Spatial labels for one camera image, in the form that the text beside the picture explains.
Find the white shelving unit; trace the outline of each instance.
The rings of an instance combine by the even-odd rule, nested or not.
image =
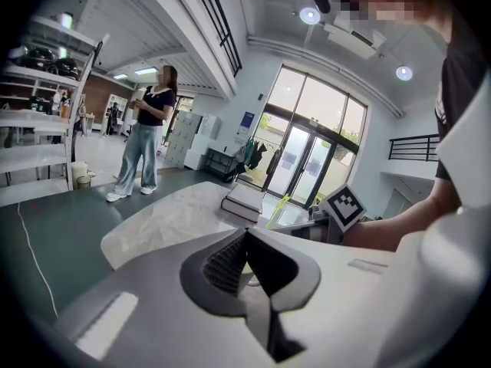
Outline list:
[[[19,101],[29,101],[27,97],[17,97],[15,95],[0,95],[0,98],[4,100],[19,100]]]
[[[69,87],[79,87],[80,82],[70,79],[69,77],[62,77],[60,75],[50,74],[49,72],[44,72],[40,70],[33,70],[32,68],[18,67],[16,65],[11,65],[4,69],[4,74],[13,77],[28,77],[30,79],[39,79],[43,82],[49,82],[53,84],[63,84]]]
[[[68,192],[67,182],[64,178],[16,184],[2,188],[0,191],[0,207],[63,192]]]
[[[0,82],[0,84],[4,84],[6,86],[34,87],[34,84],[23,84],[23,83],[15,83],[15,82]]]
[[[67,167],[66,179],[39,180],[0,189],[0,206],[72,190],[71,138],[74,121],[78,106],[81,102],[82,90],[94,63],[95,48],[99,45],[99,41],[91,40],[81,33],[65,28],[55,21],[39,16],[31,18],[25,32],[25,36],[28,36],[33,41],[38,40],[48,42],[54,46],[57,44],[58,46],[66,47],[68,50],[74,50],[78,54],[84,54],[86,56],[86,61],[80,75],[80,80],[76,81],[67,77],[49,74],[48,72],[18,67],[15,65],[11,65],[4,69],[4,76],[30,79],[35,82],[33,85],[1,82],[2,85],[32,87],[32,95],[35,95],[37,90],[49,90],[55,92],[57,91],[58,86],[72,87],[74,89],[74,94],[71,98],[71,111],[68,119],[62,119],[58,116],[48,116],[37,112],[28,113],[11,110],[0,112],[0,127],[65,129],[67,131],[65,144],[14,146],[10,149],[0,149],[0,173],[10,173],[23,169],[33,169],[60,164],[65,164]],[[104,44],[108,38],[109,35],[106,34],[101,40],[102,43]],[[57,87],[50,88],[46,87],[46,84],[42,86],[41,83],[56,84]],[[24,100],[24,97],[15,96],[2,96],[2,98]]]

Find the poster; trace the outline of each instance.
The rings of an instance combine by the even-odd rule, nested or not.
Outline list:
[[[240,123],[239,131],[237,133],[247,135],[249,133],[253,120],[254,113],[245,112],[244,117],[242,118],[242,122]]]

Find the white cable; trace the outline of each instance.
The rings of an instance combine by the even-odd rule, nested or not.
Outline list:
[[[56,311],[56,306],[54,305],[53,294],[51,293],[51,289],[49,288],[49,285],[48,285],[48,282],[46,281],[46,278],[44,278],[44,275],[43,275],[41,269],[39,268],[38,261],[36,260],[36,256],[34,255],[34,251],[32,250],[32,247],[31,247],[31,242],[29,240],[29,233],[25,227],[24,219],[22,218],[22,215],[21,215],[21,203],[20,202],[17,206],[17,214],[19,217],[21,217],[22,226],[24,227],[25,236],[28,240],[28,246],[29,246],[29,249],[31,250],[32,258],[34,259],[34,263],[36,264],[36,267],[38,268],[39,274],[41,275],[41,278],[43,278],[44,284],[46,285],[46,288],[48,289],[49,296],[51,297],[51,305],[53,306],[54,314],[56,315],[56,317],[58,317],[58,312]]]

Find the person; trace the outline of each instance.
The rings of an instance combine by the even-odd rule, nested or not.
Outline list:
[[[70,110],[70,102],[73,94],[74,91],[71,88],[63,91],[60,101],[60,108],[58,109],[57,115],[62,116],[64,107]],[[61,143],[61,136],[53,136],[53,139],[51,140],[51,144],[60,144],[60,143]]]
[[[441,72],[435,112],[443,139],[463,115],[479,89],[487,69],[482,49],[459,13],[447,0],[349,0],[360,9],[374,12],[377,19],[425,24],[447,43],[447,58]],[[396,251],[400,240],[411,232],[426,230],[443,215],[460,206],[456,189],[442,163],[437,168],[430,196],[405,213],[391,219],[358,223],[344,236],[352,247]]]
[[[51,111],[49,114],[57,116],[60,111],[60,102],[61,102],[61,95],[57,91],[54,93],[53,100],[52,100],[52,105],[51,105]]]
[[[159,70],[158,85],[147,88],[142,100],[134,107],[140,108],[138,122],[131,130],[123,154],[123,164],[113,192],[107,194],[108,202],[130,196],[137,174],[140,156],[143,155],[141,193],[149,195],[157,188],[157,133],[173,112],[177,95],[176,68],[166,65]]]
[[[87,109],[85,108],[85,99],[82,98],[80,106],[77,109],[77,115],[75,116],[74,130],[71,134],[71,161],[75,162],[75,141],[77,139],[77,134],[83,132],[82,123],[87,114]]]
[[[107,117],[106,135],[112,135],[114,127],[117,125],[117,103],[114,102],[113,106],[109,109],[109,116]]]

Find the brick wall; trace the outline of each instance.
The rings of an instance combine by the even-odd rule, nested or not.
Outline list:
[[[114,94],[129,100],[133,91],[102,77],[91,75],[84,86],[84,94],[87,113],[93,113],[95,115],[94,122],[101,124],[109,96]]]

